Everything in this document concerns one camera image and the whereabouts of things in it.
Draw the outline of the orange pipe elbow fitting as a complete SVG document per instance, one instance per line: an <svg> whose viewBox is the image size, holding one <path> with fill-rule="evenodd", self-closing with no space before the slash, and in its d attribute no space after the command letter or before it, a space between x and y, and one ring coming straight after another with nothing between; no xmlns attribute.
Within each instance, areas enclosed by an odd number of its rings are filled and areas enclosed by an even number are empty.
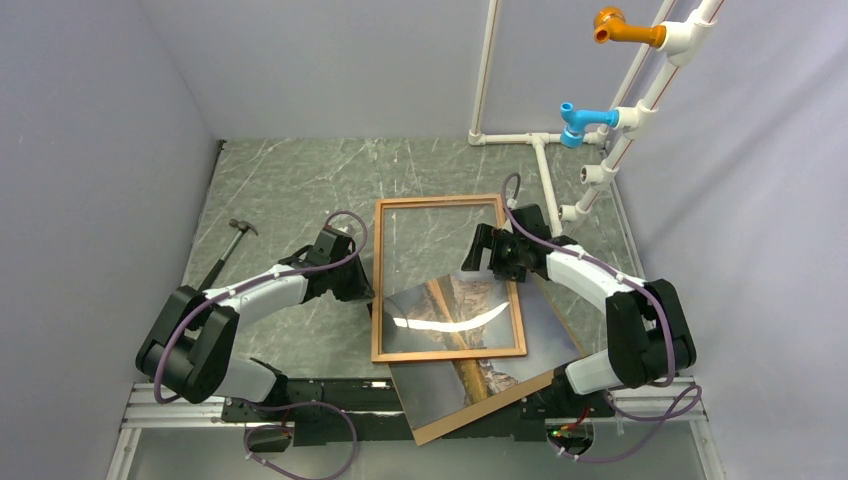
<svg viewBox="0 0 848 480"><path fill-rule="evenodd" d="M594 40L596 43L626 42L640 43L652 48L661 47L667 35L663 25L638 26L629 24L622 10L615 6L602 8L594 17Z"/></svg>

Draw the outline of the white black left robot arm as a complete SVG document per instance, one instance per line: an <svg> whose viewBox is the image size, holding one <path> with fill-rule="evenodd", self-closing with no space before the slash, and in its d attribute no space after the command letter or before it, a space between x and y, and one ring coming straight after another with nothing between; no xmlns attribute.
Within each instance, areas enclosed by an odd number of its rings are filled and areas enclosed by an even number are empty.
<svg viewBox="0 0 848 480"><path fill-rule="evenodd" d="M212 396L235 397L264 420L279 417L290 401L288 378L257 359L232 351L239 328L331 293L341 302L370 300L360 244L324 226L316 241L269 270L228 287L174 290L143 340L135 367L171 401L198 404Z"/></svg>

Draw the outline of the glossy mountain landscape photo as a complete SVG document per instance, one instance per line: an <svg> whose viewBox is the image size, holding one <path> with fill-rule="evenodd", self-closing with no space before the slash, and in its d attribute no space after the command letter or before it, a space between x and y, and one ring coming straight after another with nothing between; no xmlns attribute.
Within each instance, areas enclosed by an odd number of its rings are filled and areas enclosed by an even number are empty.
<svg viewBox="0 0 848 480"><path fill-rule="evenodd" d="M582 357L547 285L457 271L382 299L379 355L417 444L529 397Z"/></svg>

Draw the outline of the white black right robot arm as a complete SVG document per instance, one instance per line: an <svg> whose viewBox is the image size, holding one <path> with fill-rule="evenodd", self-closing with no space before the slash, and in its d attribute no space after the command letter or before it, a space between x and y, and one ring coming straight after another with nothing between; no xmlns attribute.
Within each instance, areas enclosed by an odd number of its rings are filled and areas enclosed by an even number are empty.
<svg viewBox="0 0 848 480"><path fill-rule="evenodd" d="M590 394L659 383L695 364L696 347L669 281L625 274L576 240L553 235L536 204L506 214L506 227L477 225L462 270L479 270L488 251L488 268L496 278L522 282L533 273L576 293L605 317L606 349L558 372L563 380L550 391L557 411L574 415L588 404Z"/></svg>

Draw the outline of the blue pipe elbow fitting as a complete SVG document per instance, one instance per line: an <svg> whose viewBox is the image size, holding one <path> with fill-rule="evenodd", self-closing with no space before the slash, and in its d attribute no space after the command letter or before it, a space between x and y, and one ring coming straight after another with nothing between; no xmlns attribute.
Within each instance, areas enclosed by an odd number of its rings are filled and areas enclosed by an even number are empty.
<svg viewBox="0 0 848 480"><path fill-rule="evenodd" d="M607 111L576 109L570 102L561 104L560 116L565 122L560 142L567 148L577 148L583 144L586 128L589 125L615 127L620 119L617 109Z"/></svg>

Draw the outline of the wooden picture frame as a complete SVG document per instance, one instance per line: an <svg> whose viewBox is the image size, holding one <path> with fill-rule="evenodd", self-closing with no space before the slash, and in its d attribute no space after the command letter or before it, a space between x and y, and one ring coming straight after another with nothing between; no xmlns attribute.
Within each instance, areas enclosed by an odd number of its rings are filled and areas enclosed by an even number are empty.
<svg viewBox="0 0 848 480"><path fill-rule="evenodd" d="M494 194L379 199L374 225L371 360L408 363L518 357L527 354L517 286L487 272L454 272L397 293L385 287L384 214L402 209L492 208Z"/></svg>

